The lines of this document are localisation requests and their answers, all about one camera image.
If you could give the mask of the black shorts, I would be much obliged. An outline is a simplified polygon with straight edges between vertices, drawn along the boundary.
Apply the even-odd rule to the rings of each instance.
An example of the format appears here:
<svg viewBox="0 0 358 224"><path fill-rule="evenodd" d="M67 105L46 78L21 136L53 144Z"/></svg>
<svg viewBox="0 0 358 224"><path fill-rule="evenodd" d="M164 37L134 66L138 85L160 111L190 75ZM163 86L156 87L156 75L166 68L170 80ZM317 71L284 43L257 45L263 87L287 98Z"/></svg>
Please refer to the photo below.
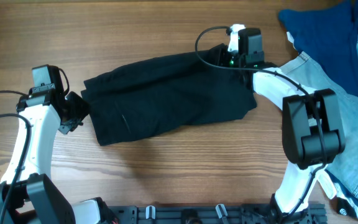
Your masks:
<svg viewBox="0 0 358 224"><path fill-rule="evenodd" d="M257 103L244 74L212 67L225 48L152 58L86 80L81 95L90 105L98 143L242 119Z"/></svg>

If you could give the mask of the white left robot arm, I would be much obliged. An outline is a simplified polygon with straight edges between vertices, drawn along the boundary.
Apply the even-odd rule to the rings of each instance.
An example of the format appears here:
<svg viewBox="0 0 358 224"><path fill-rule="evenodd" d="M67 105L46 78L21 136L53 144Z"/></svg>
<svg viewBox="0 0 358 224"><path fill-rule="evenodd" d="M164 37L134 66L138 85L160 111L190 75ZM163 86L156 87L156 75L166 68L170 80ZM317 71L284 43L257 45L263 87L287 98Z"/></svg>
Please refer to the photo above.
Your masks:
<svg viewBox="0 0 358 224"><path fill-rule="evenodd" d="M89 105L70 91L65 72L53 65L32 69L34 87L21 94L14 152L0 181L0 223L104 223L100 198L70 204L50 179L57 132L83 124Z"/></svg>

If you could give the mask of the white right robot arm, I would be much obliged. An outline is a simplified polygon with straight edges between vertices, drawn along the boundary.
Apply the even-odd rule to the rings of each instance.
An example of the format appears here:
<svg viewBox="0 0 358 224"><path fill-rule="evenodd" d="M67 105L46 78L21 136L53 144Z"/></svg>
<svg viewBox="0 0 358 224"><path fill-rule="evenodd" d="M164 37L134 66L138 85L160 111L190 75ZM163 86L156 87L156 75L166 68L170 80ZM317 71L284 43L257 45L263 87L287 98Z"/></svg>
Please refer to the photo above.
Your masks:
<svg viewBox="0 0 358 224"><path fill-rule="evenodd" d="M329 88L316 90L264 62L259 29L234 24L223 28L230 37L222 58L211 63L221 70L238 71L251 89L282 111L282 146L288 159L283 180L266 209L247 208L268 223L306 223L318 213L309 203L316 183L335 194L327 166L345 148L337 95Z"/></svg>

